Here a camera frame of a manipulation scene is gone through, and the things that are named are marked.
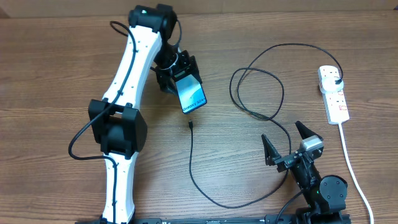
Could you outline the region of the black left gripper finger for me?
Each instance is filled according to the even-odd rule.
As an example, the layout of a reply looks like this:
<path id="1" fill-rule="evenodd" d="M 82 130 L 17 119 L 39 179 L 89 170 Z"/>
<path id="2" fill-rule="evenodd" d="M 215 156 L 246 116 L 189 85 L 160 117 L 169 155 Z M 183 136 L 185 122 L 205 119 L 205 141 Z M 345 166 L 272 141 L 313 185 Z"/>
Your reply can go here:
<path id="1" fill-rule="evenodd" d="M 202 79 L 200 77 L 200 72 L 198 69 L 198 65 L 197 65 L 197 61 L 194 55 L 192 55 L 190 57 L 190 68 L 191 68 L 191 74 L 193 75 L 193 77 L 199 82 L 199 83 L 203 83 Z"/>
<path id="2" fill-rule="evenodd" d="M 175 86 L 175 83 L 170 77 L 157 76 L 157 82 L 158 82 L 160 90 L 162 92 L 170 93 L 175 96 L 178 95 L 178 91 Z"/>

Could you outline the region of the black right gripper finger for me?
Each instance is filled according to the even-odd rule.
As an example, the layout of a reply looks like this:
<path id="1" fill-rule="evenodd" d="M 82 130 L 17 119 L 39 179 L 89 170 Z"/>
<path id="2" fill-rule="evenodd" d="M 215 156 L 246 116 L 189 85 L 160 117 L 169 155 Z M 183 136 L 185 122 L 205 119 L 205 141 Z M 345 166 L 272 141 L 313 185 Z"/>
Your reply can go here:
<path id="1" fill-rule="evenodd" d="M 266 165 L 274 166 L 275 161 L 280 159 L 281 156 L 265 134 L 262 134 L 261 138 L 264 145 L 264 156 Z"/>
<path id="2" fill-rule="evenodd" d="M 301 136 L 302 139 L 310 138 L 312 136 L 318 136 L 317 133 L 313 132 L 311 129 L 307 128 L 303 123 L 300 121 L 295 122 L 296 128 Z"/>

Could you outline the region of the blue Galaxy smartphone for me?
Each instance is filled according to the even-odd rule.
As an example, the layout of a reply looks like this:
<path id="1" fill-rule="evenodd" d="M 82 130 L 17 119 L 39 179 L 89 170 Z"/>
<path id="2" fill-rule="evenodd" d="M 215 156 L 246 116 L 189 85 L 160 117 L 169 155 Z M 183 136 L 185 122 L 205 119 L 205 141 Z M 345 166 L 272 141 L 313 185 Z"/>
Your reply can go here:
<path id="1" fill-rule="evenodd" d="M 184 114 L 189 114 L 207 103 L 202 85 L 193 75 L 188 75 L 175 84 Z"/>

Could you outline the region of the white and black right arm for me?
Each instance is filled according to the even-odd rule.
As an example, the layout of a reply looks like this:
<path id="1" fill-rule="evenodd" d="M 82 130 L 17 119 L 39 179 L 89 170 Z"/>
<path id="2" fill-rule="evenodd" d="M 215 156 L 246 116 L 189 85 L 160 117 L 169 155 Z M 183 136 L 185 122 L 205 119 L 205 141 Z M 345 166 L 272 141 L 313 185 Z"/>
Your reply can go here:
<path id="1" fill-rule="evenodd" d="M 300 121 L 295 125 L 302 137 L 299 149 L 282 157 L 265 134 L 261 136 L 265 149 L 266 165 L 276 166 L 278 172 L 292 173 L 300 192 L 293 196 L 277 215 L 266 215 L 266 223 L 350 223 L 349 215 L 341 212 L 346 208 L 347 181 L 337 175 L 322 177 L 315 167 L 315 160 L 323 154 L 323 138 Z M 298 208 L 294 214 L 284 215 L 284 210 L 299 196 L 308 207 Z"/>

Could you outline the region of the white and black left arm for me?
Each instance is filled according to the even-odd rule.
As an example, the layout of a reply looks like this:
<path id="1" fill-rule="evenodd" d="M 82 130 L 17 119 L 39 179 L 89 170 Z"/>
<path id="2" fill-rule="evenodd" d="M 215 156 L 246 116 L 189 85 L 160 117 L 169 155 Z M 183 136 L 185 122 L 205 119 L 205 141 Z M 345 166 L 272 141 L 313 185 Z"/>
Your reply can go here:
<path id="1" fill-rule="evenodd" d="M 89 104 L 93 135 L 106 163 L 100 223 L 132 223 L 134 218 L 134 168 L 147 138 L 141 98 L 152 65 L 160 89 L 178 96 L 183 113 L 207 102 L 195 57 L 168 43 L 177 21 L 173 7 L 165 4 L 131 10 L 126 49 L 114 80 L 101 100 Z"/>

